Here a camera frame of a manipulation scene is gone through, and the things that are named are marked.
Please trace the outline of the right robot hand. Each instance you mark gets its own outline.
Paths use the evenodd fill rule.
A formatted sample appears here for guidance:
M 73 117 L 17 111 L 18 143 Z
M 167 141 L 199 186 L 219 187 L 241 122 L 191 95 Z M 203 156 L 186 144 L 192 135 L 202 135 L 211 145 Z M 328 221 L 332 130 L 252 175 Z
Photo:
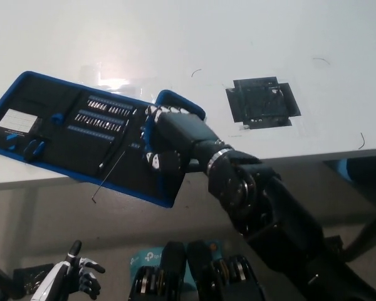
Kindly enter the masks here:
M 218 158 L 232 150 L 202 119 L 183 108 L 150 105 L 145 114 L 157 133 L 145 153 L 155 171 L 175 173 L 194 160 L 196 170 L 207 174 Z

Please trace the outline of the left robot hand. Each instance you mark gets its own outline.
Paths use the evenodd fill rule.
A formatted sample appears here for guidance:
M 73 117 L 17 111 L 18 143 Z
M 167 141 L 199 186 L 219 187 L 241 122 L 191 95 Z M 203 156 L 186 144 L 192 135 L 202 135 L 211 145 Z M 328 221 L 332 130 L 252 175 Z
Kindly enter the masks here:
M 95 272 L 104 274 L 105 268 L 90 258 L 79 255 L 82 242 L 76 240 L 65 259 L 54 265 L 41 282 L 32 300 L 68 300 L 69 295 L 77 292 L 87 294 L 96 300 L 101 291 Z

